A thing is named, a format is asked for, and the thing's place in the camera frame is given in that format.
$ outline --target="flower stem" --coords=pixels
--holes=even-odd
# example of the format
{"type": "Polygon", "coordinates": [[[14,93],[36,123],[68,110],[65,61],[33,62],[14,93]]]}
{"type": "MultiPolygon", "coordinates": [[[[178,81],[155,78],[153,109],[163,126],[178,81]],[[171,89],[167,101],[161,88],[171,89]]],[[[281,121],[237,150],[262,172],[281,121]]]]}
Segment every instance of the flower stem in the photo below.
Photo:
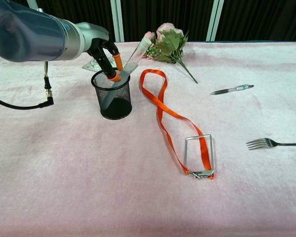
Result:
{"type": "Polygon", "coordinates": [[[182,61],[182,59],[181,58],[178,59],[177,62],[181,64],[181,66],[187,71],[187,73],[191,76],[191,78],[195,81],[195,83],[198,84],[197,80],[193,77],[193,75],[186,68],[186,66],[185,66],[184,62],[182,61]]]}

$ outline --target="fork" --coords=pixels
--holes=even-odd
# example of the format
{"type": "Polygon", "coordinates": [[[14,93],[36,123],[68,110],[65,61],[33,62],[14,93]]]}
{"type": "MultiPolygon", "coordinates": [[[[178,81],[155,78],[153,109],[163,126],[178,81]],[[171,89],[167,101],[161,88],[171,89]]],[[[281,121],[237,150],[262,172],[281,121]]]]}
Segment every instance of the fork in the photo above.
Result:
{"type": "Polygon", "coordinates": [[[276,146],[296,146],[296,143],[277,143],[269,138],[261,138],[251,142],[246,143],[249,150],[259,149],[259,148],[270,148],[276,146]]]}

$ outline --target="pen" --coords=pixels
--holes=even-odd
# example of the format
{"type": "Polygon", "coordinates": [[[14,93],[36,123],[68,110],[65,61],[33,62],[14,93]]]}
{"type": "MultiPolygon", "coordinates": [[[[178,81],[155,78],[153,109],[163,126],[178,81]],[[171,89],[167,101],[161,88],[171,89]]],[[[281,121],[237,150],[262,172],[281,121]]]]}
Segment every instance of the pen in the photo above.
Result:
{"type": "Polygon", "coordinates": [[[234,92],[234,91],[238,91],[238,90],[245,90],[245,89],[249,89],[251,87],[254,87],[253,85],[249,85],[249,84],[245,84],[245,85],[240,85],[234,88],[230,88],[230,89],[224,89],[224,90],[217,90],[211,93],[211,95],[219,95],[219,94],[224,94],[224,93],[228,93],[228,92],[234,92]]]}

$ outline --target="mesh pen cup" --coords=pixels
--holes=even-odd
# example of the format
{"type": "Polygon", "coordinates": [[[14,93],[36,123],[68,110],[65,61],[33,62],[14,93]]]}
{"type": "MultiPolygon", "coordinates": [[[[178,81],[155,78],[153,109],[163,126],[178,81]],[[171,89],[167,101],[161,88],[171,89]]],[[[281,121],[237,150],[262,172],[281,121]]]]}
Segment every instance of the mesh pen cup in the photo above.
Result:
{"type": "Polygon", "coordinates": [[[114,83],[108,80],[103,71],[97,72],[91,79],[94,86],[99,105],[100,112],[107,119],[122,119],[130,114],[132,105],[129,93],[129,80],[123,84],[114,83]]]}

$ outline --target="lanyard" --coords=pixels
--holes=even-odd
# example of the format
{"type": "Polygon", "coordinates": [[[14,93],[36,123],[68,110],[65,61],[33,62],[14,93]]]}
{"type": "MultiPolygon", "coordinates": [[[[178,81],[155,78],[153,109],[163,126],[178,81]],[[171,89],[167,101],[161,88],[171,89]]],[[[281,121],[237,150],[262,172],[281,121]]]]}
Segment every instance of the lanyard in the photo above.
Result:
{"type": "MultiPolygon", "coordinates": [[[[157,120],[160,124],[160,127],[163,131],[165,131],[166,135],[167,135],[167,140],[169,142],[170,147],[172,148],[180,166],[182,167],[183,171],[185,172],[186,175],[190,174],[190,170],[185,167],[183,165],[183,163],[180,161],[175,149],[174,149],[174,145],[171,139],[170,134],[168,133],[167,129],[165,128],[165,126],[162,123],[162,115],[163,112],[166,112],[167,114],[181,119],[181,120],[187,120],[189,121],[193,127],[195,128],[195,130],[197,131],[198,135],[201,136],[203,135],[201,130],[194,124],[192,123],[189,119],[177,114],[176,112],[172,111],[171,109],[169,109],[167,106],[165,106],[165,104],[163,103],[163,98],[164,98],[164,92],[167,88],[168,85],[168,81],[167,81],[167,77],[164,74],[163,71],[160,70],[154,70],[154,69],[146,69],[142,72],[141,76],[140,76],[140,84],[141,84],[141,90],[142,93],[152,102],[157,106],[157,120]],[[150,93],[147,89],[144,88],[144,80],[145,80],[145,76],[147,73],[154,73],[157,75],[160,75],[164,78],[164,83],[162,85],[162,88],[160,90],[160,93],[158,95],[158,97],[154,96],[152,93],[150,93]]],[[[210,159],[209,159],[209,153],[208,153],[208,148],[207,148],[207,144],[204,138],[199,138],[199,142],[200,142],[200,149],[201,149],[201,158],[202,158],[202,162],[204,164],[204,167],[206,170],[211,170],[211,163],[210,163],[210,159]]]]}

